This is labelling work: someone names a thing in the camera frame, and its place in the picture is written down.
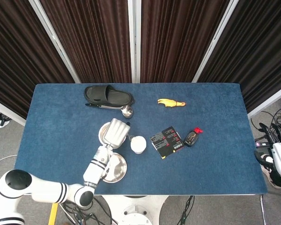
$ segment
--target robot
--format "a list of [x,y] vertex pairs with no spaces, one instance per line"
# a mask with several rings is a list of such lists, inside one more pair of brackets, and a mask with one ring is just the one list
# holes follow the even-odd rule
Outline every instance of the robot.
[[17,205],[25,194],[31,194],[36,202],[63,203],[70,200],[80,207],[92,201],[99,181],[108,172],[108,162],[113,149],[119,147],[129,132],[130,126],[112,119],[105,133],[106,144],[100,146],[88,165],[84,185],[42,180],[23,170],[11,170],[0,178],[0,225],[24,225]]
[[269,155],[273,162],[267,162],[261,158],[257,151],[255,151],[255,158],[258,162],[270,171],[270,177],[273,183],[281,187],[281,125],[272,124],[275,133],[263,123],[259,123],[260,131],[266,134],[267,141],[270,145]]

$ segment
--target blue table mat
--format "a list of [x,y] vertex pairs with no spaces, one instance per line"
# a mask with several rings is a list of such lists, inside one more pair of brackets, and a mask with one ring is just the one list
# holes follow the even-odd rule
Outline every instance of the blue table mat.
[[[26,120],[15,168],[45,180],[83,184],[83,174],[100,142],[98,131],[112,118],[131,123],[131,135],[147,140],[135,154],[127,139],[115,150],[127,161],[125,177],[100,182],[99,195],[239,195],[267,192],[240,91],[235,83],[113,83],[130,92],[134,116],[85,106],[87,86],[39,84]],[[158,105],[160,98],[184,107]],[[161,159],[150,137],[173,126],[183,139],[200,127],[197,142]]]

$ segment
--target white cup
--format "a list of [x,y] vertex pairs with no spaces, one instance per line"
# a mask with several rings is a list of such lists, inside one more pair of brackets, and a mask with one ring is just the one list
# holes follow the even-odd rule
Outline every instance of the white cup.
[[130,141],[131,141],[130,143],[131,149],[136,154],[141,154],[146,149],[147,142],[144,137],[142,136],[132,137]]

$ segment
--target gray floor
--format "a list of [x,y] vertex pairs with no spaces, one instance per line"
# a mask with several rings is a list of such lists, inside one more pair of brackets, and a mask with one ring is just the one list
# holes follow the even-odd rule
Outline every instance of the gray floor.
[[[281,108],[281,100],[277,101],[266,109],[275,113]],[[271,117],[266,113],[260,113],[253,117],[253,122],[269,124]],[[262,136],[262,133],[252,128],[255,138]],[[13,121],[6,127],[0,129],[0,158],[16,154],[21,141],[23,127]],[[0,162],[0,177],[8,170],[13,169],[15,157]],[[268,181],[270,192],[281,192],[272,188]],[[163,205],[160,214],[160,225],[176,225],[182,210],[185,206],[187,196],[171,196]],[[98,199],[106,207],[106,202],[98,196]],[[269,225],[281,225],[281,195],[265,195],[265,209],[267,223]],[[51,204],[33,202],[30,196],[24,196],[19,204],[18,211],[25,217],[26,224],[46,225],[51,210]],[[104,223],[108,224],[108,218],[98,207],[93,206],[93,212]],[[56,225],[62,225],[67,218],[59,209]],[[259,206],[259,196],[196,196],[194,208],[186,221],[186,225],[261,225],[262,216]]]

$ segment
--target yellow stripe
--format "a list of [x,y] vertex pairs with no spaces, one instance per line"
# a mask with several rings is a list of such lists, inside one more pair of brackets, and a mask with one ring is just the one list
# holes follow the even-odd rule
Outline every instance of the yellow stripe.
[[58,204],[57,204],[57,203],[53,203],[53,204],[52,204],[51,213],[50,213],[48,225],[54,225],[54,224],[55,224],[55,218],[56,218],[56,213],[57,213],[57,207],[58,207]]

